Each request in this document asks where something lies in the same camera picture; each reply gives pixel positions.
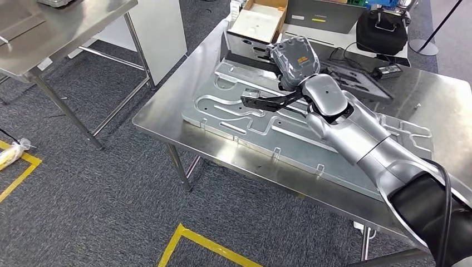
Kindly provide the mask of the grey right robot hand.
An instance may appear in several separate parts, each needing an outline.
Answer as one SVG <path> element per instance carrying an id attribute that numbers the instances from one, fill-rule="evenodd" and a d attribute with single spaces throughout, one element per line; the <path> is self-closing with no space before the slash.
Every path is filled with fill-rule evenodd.
<path id="1" fill-rule="evenodd" d="M 279 87 L 295 91 L 306 79 L 319 73 L 321 64 L 305 36 L 295 36 L 267 46 L 270 58 L 280 70 Z"/>

